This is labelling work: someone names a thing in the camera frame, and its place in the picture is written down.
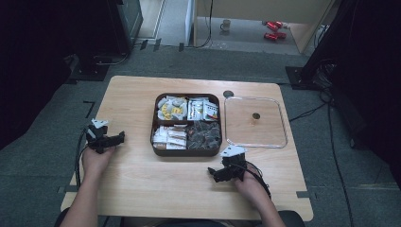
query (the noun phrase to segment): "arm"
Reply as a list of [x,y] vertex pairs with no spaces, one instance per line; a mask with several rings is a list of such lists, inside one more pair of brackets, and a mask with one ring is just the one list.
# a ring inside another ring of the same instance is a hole
[[[257,174],[253,166],[248,165],[248,169]],[[286,226],[281,220],[268,193],[251,173],[245,172],[243,182],[236,178],[235,186],[239,193],[256,207],[262,218],[263,226]]]
[[82,185],[71,205],[61,227],[97,226],[97,189],[101,174],[106,169],[115,147],[98,154],[87,148],[83,151],[84,177]]

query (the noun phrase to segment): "black stand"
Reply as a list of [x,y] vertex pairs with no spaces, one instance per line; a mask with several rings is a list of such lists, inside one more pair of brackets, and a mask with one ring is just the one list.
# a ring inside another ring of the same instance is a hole
[[79,62],[67,83],[76,84],[77,80],[103,81],[109,70],[108,63],[112,62],[109,58],[103,58],[101,62],[104,64],[98,64],[92,55],[86,53],[79,54],[78,58]]
[[70,79],[71,80],[90,80],[90,81],[103,81],[106,77],[107,71],[109,70],[108,64],[104,65],[90,65],[90,67],[82,67],[81,63],[78,62],[74,68]]
[[289,83],[293,90],[321,90],[313,80],[302,80],[303,67],[286,66]]

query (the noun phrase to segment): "hand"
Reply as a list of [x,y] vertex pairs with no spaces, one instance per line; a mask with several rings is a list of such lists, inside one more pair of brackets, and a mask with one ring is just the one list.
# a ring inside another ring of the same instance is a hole
[[[252,165],[248,165],[247,168],[257,174],[259,173]],[[244,173],[244,181],[242,182],[238,178],[234,179],[234,183],[238,192],[247,199],[250,203],[257,206],[257,204],[261,201],[264,201],[266,198],[270,199],[268,193],[265,188],[260,184],[260,182],[248,171]]]
[[109,164],[114,151],[115,147],[105,148],[104,153],[99,154],[91,148],[86,148],[82,156],[84,180],[88,178],[98,180]]

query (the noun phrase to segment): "transparent container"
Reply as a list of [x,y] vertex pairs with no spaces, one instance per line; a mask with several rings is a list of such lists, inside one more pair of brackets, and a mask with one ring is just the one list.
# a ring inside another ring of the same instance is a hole
[[227,97],[225,137],[229,144],[254,148],[283,148],[288,143],[280,103],[268,97]]

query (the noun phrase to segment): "black equipment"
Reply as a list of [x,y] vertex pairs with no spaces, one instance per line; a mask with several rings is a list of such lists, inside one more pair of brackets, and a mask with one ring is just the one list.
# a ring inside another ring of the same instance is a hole
[[60,17],[79,58],[70,79],[100,80],[127,58],[143,22],[139,0],[62,1]]
[[95,126],[88,126],[86,140],[88,147],[94,149],[97,153],[103,153],[105,148],[110,148],[124,143],[125,133],[122,131],[118,135],[107,137],[107,126],[97,129]]
[[396,1],[342,1],[307,64],[287,70],[291,83],[298,83],[294,89],[308,89],[316,87],[319,67],[336,65],[328,75],[330,92],[350,133],[350,146],[369,148],[387,162],[400,186],[399,10]]
[[269,191],[269,186],[266,185],[266,183],[263,181],[263,179],[258,176],[257,174],[251,172],[248,168],[247,165],[250,164],[252,165],[255,169],[257,167],[245,160],[245,153],[237,154],[232,157],[223,157],[222,161],[224,168],[220,170],[214,170],[211,167],[208,167],[209,173],[213,175],[213,178],[215,179],[215,182],[228,182],[232,178],[238,178],[241,181],[244,181],[244,173],[245,171],[248,171],[251,173],[258,181],[259,183],[265,188],[266,192],[269,195],[269,198],[271,198],[271,193]]

